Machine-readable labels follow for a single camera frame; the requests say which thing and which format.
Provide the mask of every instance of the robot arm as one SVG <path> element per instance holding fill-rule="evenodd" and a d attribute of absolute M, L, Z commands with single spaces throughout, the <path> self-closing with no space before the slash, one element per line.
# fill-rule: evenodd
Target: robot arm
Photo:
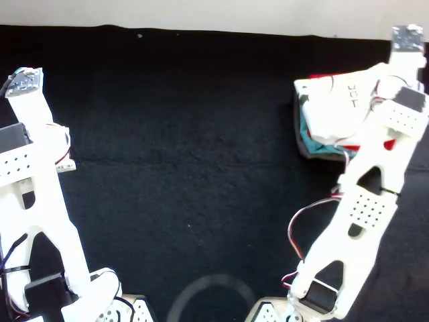
<path fill-rule="evenodd" d="M 57 175 L 75 169 L 70 135 L 53 122 L 42 87 L 41 68 L 19 68 L 0 90 L 19 122 L 0 129 L 1 286 L 13 321 L 96 321 L 122 295 L 121 283 L 110 269 L 88 271 Z M 29 257 L 41 232 L 60 252 L 64 272 L 31 280 Z M 130 320 L 128 308 L 116 311 Z"/>
<path fill-rule="evenodd" d="M 422 28 L 415 25 L 394 27 L 389 64 L 379 68 L 381 72 L 377 79 L 371 78 L 374 69 L 367 72 L 368 83 L 373 82 L 377 92 L 375 95 L 370 88 L 372 94 L 360 93 L 361 101 L 368 108 L 363 112 L 365 117 L 360 124 L 359 136 L 352 139 L 358 141 L 359 151 L 339 177 L 339 206 L 328 227 L 299 263 L 288 294 L 289 304 L 305 321 L 343 319 L 374 266 L 381 237 L 397 209 L 396 201 L 404 185 L 406 168 L 428 125 L 426 95 L 417 79 L 419 69 L 426 63 L 423 45 Z M 338 79 L 347 79 L 345 87 L 350 89 L 354 77 L 365 78 L 365 71 L 340 75 Z M 300 96 L 303 95 L 303 85 L 302 80 L 296 81 Z M 312 108 L 323 109 L 325 104 L 340 99 L 330 97 L 331 92 L 325 96 L 320 92 L 312 96 L 314 87 L 305 88 L 307 106 L 304 106 L 304 112 L 310 116 L 306 119 L 311 129 Z M 381 88 L 389 91 L 390 96 L 381 96 Z M 358 96 L 350 97 L 349 93 L 347 91 L 344 96 L 348 102 Z M 357 103 L 352 102 L 349 106 L 356 107 Z M 313 127 L 316 136 L 320 136 L 324 144 L 350 139 L 342 136 L 343 129 L 338 129 L 340 134 L 336 136 L 335 133 L 325 135 L 326 128 L 324 132 L 318 131 L 323 120 L 317 119 L 314 123 L 317 123 Z M 385 147 L 386 140 L 395 140 L 393 148 Z M 381 171 L 379 194 L 358 185 L 359 179 L 373 167 Z M 316 279 L 321 270 L 335 261 L 343 264 L 343 279 L 338 289 Z"/>

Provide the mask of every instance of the bracket hole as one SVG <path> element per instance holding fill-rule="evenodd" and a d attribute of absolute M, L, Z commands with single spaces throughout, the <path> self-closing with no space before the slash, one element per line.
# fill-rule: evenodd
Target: bracket hole
<path fill-rule="evenodd" d="M 352 223 L 350 225 L 348 234 L 350 237 L 356 238 L 356 237 L 359 237 L 362 234 L 362 232 L 363 232 L 363 228 L 361 226 L 356 225 L 355 223 Z"/>

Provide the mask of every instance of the perforated bracket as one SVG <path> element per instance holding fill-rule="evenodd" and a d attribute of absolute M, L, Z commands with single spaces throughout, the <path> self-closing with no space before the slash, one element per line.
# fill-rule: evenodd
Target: perforated bracket
<path fill-rule="evenodd" d="M 396 209 L 395 199 L 375 195 L 357 185 L 344 194 L 332 221 L 313 243 L 305 262 L 298 266 L 298 275 L 292 284 L 293 297 L 303 299 L 322 269 L 336 260 L 344 264 L 343 285 L 334 309 L 327 314 L 311 310 L 312 316 L 345 317 L 373 267 L 380 239 Z M 359 231 L 350 234 L 354 226 Z M 294 302 L 294 306 L 303 312 L 310 311 L 301 303 Z"/>
<path fill-rule="evenodd" d="M 396 209 L 397 205 L 391 199 L 356 186 L 353 191 L 344 195 L 337 213 L 344 218 L 347 217 L 350 225 L 354 223 L 366 231 L 382 234 Z"/>
<path fill-rule="evenodd" d="M 40 169 L 41 151 L 28 144 L 0 154 L 0 186 L 31 178 Z"/>
<path fill-rule="evenodd" d="M 414 111 L 394 101 L 385 101 L 376 108 L 375 112 L 384 126 L 404 133 L 416 141 L 422 139 L 428 125 L 426 114 Z"/>
<path fill-rule="evenodd" d="M 262 302 L 257 310 L 252 322 L 280 322 L 280 318 L 273 305 L 270 302 Z M 299 320 L 290 319 L 288 322 L 300 322 Z"/>
<path fill-rule="evenodd" d="M 135 310 L 132 322 L 154 322 L 145 298 L 137 298 L 132 305 Z M 111 306 L 99 315 L 97 322 L 130 321 L 130 318 L 131 309 L 120 301 L 113 301 Z"/>

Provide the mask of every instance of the circular mark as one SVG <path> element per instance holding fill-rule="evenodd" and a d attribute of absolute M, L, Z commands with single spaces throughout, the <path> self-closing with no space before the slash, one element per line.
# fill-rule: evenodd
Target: circular mark
<path fill-rule="evenodd" d="M 246 301 L 249 310 L 255 303 L 255 295 L 252 290 L 241 280 L 226 274 L 213 274 L 203 276 L 190 283 L 174 300 L 167 314 L 166 322 L 179 322 L 182 312 L 188 302 L 199 292 L 211 286 L 225 286 L 239 293 Z"/>

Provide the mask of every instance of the red wire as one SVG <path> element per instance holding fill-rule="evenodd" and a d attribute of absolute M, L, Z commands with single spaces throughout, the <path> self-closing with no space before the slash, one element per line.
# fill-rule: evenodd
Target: red wire
<path fill-rule="evenodd" d="M 297 273 L 298 273 L 298 271 L 296 270 L 296 271 L 295 271 L 295 272 L 293 272 L 293 273 L 290 273 L 290 274 L 287 274 L 287 275 L 283 276 L 283 277 L 280 279 L 280 282 L 281 282 L 282 286 L 283 286 L 284 288 L 290 289 L 290 288 L 292 287 L 292 285 L 291 285 L 291 284 L 289 284 L 289 283 L 286 283 L 286 281 L 287 281 L 289 278 L 291 278 L 291 277 L 295 277 L 295 276 L 297 275 Z"/>
<path fill-rule="evenodd" d="M 61 161 L 63 161 L 65 159 L 65 157 L 67 157 L 67 155 L 70 153 L 70 148 L 68 148 L 67 152 L 65 153 L 65 155 L 63 155 L 61 157 L 61 159 L 59 159 L 57 162 L 55 162 L 55 165 L 57 165 L 58 163 L 60 163 Z"/>

